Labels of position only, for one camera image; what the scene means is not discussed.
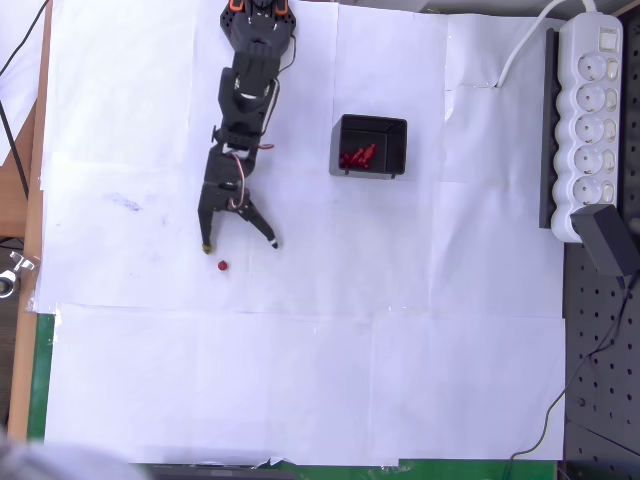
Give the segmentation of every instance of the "white power strip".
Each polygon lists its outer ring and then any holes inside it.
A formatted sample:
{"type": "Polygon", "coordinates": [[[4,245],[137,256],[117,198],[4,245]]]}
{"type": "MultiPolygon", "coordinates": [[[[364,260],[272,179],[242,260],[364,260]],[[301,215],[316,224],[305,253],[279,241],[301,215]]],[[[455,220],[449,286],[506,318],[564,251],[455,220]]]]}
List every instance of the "white power strip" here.
{"type": "Polygon", "coordinates": [[[571,214],[594,203],[616,205],[622,24],[609,15],[581,13],[560,29],[558,79],[562,92],[554,159],[557,209],[551,230],[563,242],[581,243],[571,214]]]}

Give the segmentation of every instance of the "black power adapter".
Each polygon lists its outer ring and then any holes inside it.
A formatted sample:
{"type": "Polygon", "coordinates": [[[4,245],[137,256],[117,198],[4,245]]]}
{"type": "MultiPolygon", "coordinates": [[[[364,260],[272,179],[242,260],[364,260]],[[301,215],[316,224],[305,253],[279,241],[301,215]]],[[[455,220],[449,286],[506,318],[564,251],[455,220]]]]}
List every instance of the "black power adapter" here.
{"type": "Polygon", "coordinates": [[[613,205],[587,205],[571,223],[598,273],[625,277],[640,270],[640,253],[613,205]]]}

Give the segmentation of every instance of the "orange servo bracket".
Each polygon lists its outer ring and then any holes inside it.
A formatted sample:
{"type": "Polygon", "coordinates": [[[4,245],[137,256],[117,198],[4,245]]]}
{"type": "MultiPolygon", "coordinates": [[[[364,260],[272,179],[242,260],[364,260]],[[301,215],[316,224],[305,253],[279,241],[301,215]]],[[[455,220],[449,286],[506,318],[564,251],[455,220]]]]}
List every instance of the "orange servo bracket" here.
{"type": "Polygon", "coordinates": [[[229,0],[229,8],[232,12],[243,12],[244,11],[244,0],[229,0]]]}
{"type": "Polygon", "coordinates": [[[276,0],[276,14],[284,17],[287,13],[289,13],[289,0],[276,0]]]}

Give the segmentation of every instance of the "robotic arm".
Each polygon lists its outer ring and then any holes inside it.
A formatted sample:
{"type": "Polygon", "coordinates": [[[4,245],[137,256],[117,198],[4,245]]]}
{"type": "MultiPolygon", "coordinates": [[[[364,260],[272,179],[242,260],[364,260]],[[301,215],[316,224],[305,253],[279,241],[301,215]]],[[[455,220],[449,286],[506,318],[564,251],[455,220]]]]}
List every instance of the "robotic arm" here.
{"type": "Polygon", "coordinates": [[[273,248],[278,242],[245,186],[251,175],[280,92],[280,60],[289,47],[296,19],[288,0],[230,0],[220,26],[235,51],[231,68],[222,70],[218,101],[222,124],[214,128],[198,217],[205,253],[212,251],[215,212],[232,212],[251,222],[273,248]]]}

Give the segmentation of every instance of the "black perforated board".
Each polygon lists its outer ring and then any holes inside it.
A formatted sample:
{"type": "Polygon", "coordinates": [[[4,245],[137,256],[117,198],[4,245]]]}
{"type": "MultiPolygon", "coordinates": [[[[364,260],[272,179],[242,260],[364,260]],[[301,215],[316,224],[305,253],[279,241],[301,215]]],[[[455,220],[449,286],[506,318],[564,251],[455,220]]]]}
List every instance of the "black perforated board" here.
{"type": "Polygon", "coordinates": [[[567,423],[565,434],[566,445],[572,446],[565,451],[567,459],[565,471],[569,478],[575,480],[640,478],[640,465],[634,453],[572,422],[567,423]]]}
{"type": "MultiPolygon", "coordinates": [[[[621,20],[618,205],[631,226],[634,218],[640,218],[640,10],[628,12],[621,20]]],[[[575,244],[565,247],[564,288],[569,379],[580,355],[595,349],[615,320],[623,292],[615,278],[599,275],[587,251],[575,244]]],[[[632,292],[614,345],[585,362],[565,401],[570,477],[640,480],[640,283],[632,292]]]]}

